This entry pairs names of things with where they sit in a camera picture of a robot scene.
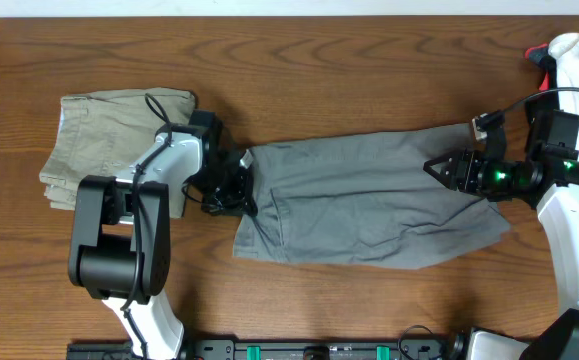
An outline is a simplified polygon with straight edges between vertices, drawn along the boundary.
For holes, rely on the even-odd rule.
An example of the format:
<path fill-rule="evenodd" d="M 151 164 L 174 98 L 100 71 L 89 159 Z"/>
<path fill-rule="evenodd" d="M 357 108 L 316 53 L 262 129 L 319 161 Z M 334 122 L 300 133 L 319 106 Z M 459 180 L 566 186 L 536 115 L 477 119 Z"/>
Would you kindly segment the grey shorts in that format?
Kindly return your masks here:
<path fill-rule="evenodd" d="M 498 207 L 423 169 L 470 144 L 457 124 L 253 147 L 258 213 L 242 218 L 233 254 L 420 269 L 495 244 L 510 228 Z"/>

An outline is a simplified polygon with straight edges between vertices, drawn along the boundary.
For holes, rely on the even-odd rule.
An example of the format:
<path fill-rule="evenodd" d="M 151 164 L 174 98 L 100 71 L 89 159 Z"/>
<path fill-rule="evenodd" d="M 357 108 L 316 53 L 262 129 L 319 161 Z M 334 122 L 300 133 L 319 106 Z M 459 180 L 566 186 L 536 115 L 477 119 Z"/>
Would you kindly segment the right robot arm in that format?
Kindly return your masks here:
<path fill-rule="evenodd" d="M 479 150 L 454 150 L 423 169 L 450 190 L 491 202 L 520 199 L 537 213 L 548 238 L 560 315 L 535 340 L 525 343 L 474 330 L 458 356 L 464 359 L 579 359 L 579 116 L 558 110 L 530 116 L 522 161 L 505 158 L 501 112 L 473 121 Z"/>

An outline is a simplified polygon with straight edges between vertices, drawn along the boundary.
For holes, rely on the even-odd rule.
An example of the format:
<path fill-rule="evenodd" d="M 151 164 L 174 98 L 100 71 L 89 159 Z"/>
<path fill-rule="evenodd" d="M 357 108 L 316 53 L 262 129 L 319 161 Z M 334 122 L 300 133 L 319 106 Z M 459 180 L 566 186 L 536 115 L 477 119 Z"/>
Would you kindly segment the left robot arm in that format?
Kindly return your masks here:
<path fill-rule="evenodd" d="M 71 344 L 70 359 L 183 359 L 185 329 L 164 290 L 171 262 L 170 218 L 189 188 L 212 216 L 254 216 L 249 152 L 222 144 L 213 112 L 186 125 L 166 121 L 133 164 L 79 184 L 68 260 L 70 281 L 102 301 L 130 336 L 123 344 Z"/>

